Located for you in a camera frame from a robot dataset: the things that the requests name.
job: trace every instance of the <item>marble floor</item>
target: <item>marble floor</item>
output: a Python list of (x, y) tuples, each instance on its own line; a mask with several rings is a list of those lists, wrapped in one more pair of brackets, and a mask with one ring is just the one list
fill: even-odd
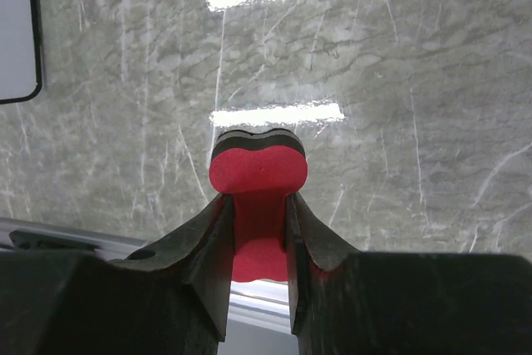
[(157, 239), (214, 138), (295, 131), (360, 249), (532, 257), (532, 0), (41, 0), (46, 85), (0, 106), (0, 216)]

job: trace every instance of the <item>gray marble surface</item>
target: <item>gray marble surface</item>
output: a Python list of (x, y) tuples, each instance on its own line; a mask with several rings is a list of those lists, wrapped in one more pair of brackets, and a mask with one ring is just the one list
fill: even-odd
[(46, 88), (0, 106), (0, 216), (156, 239), (215, 195), (213, 111), (338, 104), (284, 126), (343, 238), (532, 256), (532, 0), (41, 2)]

